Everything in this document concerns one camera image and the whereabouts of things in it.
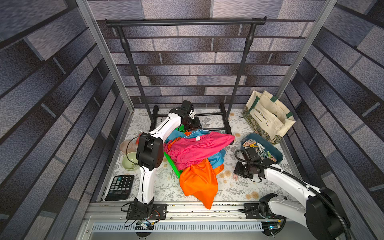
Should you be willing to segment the pink t-shirt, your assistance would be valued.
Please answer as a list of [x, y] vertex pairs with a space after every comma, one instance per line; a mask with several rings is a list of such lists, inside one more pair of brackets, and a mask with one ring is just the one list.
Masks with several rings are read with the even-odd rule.
[[165, 145], [165, 153], [174, 161], [177, 169], [183, 171], [191, 165], [199, 164], [235, 140], [235, 136], [210, 132], [194, 138], [180, 138]]

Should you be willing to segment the light blue wire hanger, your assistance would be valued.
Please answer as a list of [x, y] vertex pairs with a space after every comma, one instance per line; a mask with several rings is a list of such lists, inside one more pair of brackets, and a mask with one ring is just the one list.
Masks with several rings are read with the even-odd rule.
[[210, 131], [199, 129], [199, 130], [196, 130], [196, 131], [192, 131], [188, 136], [185, 136], [184, 138], [185, 139], [193, 139], [193, 138], [196, 138], [196, 137], [208, 135], [210, 133], [211, 133]]

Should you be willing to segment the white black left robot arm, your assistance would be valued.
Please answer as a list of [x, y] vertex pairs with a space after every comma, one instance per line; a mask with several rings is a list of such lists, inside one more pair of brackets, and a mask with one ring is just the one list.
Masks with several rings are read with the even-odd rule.
[[184, 100], [180, 107], [170, 110], [164, 121], [149, 133], [142, 133], [138, 139], [136, 153], [141, 168], [139, 193], [127, 210], [127, 219], [147, 219], [154, 210], [154, 184], [157, 168], [164, 158], [164, 141], [180, 126], [196, 129], [200, 120], [191, 102]]

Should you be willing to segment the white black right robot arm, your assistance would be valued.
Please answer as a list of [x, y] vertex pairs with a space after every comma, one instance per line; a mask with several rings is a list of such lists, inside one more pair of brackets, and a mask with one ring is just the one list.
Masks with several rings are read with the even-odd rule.
[[304, 182], [280, 168], [274, 159], [262, 159], [253, 148], [237, 150], [234, 155], [238, 160], [234, 171], [236, 175], [248, 179], [257, 175], [261, 181], [268, 180], [295, 198], [292, 202], [270, 193], [260, 198], [258, 204], [240, 210], [247, 218], [281, 220], [280, 225], [265, 227], [267, 236], [277, 234], [290, 219], [306, 227], [318, 240], [334, 240], [340, 235], [344, 235], [347, 240], [352, 239], [350, 221], [334, 191]]

